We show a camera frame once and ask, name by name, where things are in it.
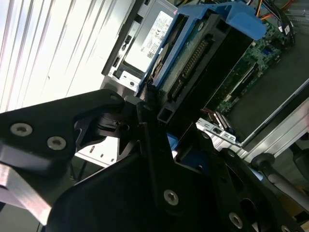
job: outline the white label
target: white label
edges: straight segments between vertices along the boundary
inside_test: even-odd
[[[290,26],[287,25],[284,31],[285,31],[285,34],[287,35],[290,32]]]
[[[152,59],[154,57],[172,21],[173,18],[171,16],[160,11],[154,25],[151,27],[150,32],[141,46],[141,52],[145,53],[148,58]]]

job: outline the screw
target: screw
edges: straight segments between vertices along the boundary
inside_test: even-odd
[[[173,206],[178,205],[179,202],[177,194],[170,189],[164,191],[164,199],[167,203]]]
[[[144,108],[145,108],[146,110],[151,110],[151,109],[149,108],[148,105],[144,105]]]
[[[55,151],[60,151],[66,147],[67,141],[65,141],[65,139],[62,137],[53,136],[47,140],[47,145],[50,149],[53,149]]]
[[[281,226],[282,232],[290,232],[289,228],[287,228],[285,225]]]
[[[10,128],[14,135],[25,137],[32,133],[32,127],[26,123],[15,123]]]
[[[115,95],[111,94],[111,99],[117,100],[118,98]]]
[[[240,219],[240,217],[235,214],[235,213],[230,213],[228,215],[228,217],[230,218],[231,222],[238,228],[241,229],[242,228],[242,220]]]
[[[201,23],[201,24],[199,25],[199,27],[198,27],[197,30],[198,30],[198,31],[202,30],[203,26],[204,26],[204,23]]]
[[[235,154],[234,154],[232,151],[228,150],[227,153],[228,153],[231,157],[235,157]]]
[[[205,132],[202,132],[202,135],[205,139],[209,139],[209,136]]]

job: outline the black metal bracket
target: black metal bracket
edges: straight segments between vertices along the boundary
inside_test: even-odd
[[[178,154],[186,154],[181,163],[196,169],[211,179],[218,213],[229,228],[244,231],[302,231],[285,212],[274,194],[252,173],[238,155],[230,149],[217,152],[211,138],[192,129],[180,145]]]
[[[0,128],[0,161],[49,178],[63,175],[78,150],[117,137],[120,159],[140,150],[157,207],[181,214],[184,203],[165,193],[182,191],[166,132],[143,101],[126,102],[102,89],[1,114]]]

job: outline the motherboard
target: motherboard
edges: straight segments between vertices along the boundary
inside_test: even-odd
[[[283,34],[278,27],[265,22],[266,34],[252,42],[212,99],[212,110],[228,115],[232,107],[272,65],[280,61]]]

